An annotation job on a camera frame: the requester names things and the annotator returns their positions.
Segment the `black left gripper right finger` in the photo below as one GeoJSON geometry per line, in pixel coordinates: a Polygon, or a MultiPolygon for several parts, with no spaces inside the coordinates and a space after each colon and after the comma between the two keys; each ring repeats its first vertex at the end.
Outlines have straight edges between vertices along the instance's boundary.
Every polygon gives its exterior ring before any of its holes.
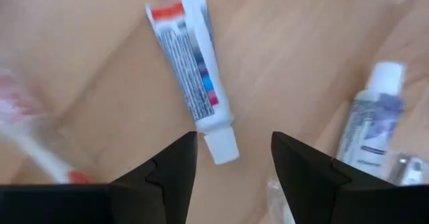
{"type": "Polygon", "coordinates": [[[392,184],[280,131],[271,154],[296,224],[395,223],[392,184]]]}

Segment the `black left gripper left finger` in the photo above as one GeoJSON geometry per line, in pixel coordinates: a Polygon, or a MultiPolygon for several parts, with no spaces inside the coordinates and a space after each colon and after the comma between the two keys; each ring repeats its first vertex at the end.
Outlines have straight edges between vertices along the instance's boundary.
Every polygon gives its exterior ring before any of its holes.
{"type": "Polygon", "coordinates": [[[197,134],[185,133],[109,185],[114,224],[186,224],[196,176],[197,134]]]}

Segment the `green white toothbrush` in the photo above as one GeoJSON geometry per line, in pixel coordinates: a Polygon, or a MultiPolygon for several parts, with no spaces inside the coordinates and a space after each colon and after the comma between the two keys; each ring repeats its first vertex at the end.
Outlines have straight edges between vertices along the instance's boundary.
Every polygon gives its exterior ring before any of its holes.
{"type": "Polygon", "coordinates": [[[267,210],[271,224],[296,224],[277,178],[267,182],[267,210]]]}

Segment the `white blue toothpaste tube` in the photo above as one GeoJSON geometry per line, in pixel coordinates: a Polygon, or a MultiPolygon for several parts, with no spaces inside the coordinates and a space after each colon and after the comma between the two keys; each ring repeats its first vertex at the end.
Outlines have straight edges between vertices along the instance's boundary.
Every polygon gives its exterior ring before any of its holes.
{"type": "Polygon", "coordinates": [[[365,88],[355,95],[336,158],[376,177],[382,167],[393,132],[404,110],[401,97],[406,66],[378,62],[365,88]]]}

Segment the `white toothpaste tube red band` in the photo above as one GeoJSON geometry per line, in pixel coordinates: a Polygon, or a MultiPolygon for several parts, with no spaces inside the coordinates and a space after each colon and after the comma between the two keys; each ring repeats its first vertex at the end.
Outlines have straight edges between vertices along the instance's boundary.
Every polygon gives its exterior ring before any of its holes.
{"type": "Polygon", "coordinates": [[[207,1],[163,0],[145,10],[215,164],[236,160],[234,117],[221,82],[207,1]]]}

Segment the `red white toothbrush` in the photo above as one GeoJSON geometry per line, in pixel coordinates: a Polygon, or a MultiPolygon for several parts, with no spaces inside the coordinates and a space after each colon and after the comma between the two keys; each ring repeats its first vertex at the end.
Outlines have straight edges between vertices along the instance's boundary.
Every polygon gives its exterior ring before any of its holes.
{"type": "Polygon", "coordinates": [[[88,174],[60,151],[65,139],[42,103],[6,68],[0,68],[0,133],[15,142],[54,182],[90,182],[88,174]]]}

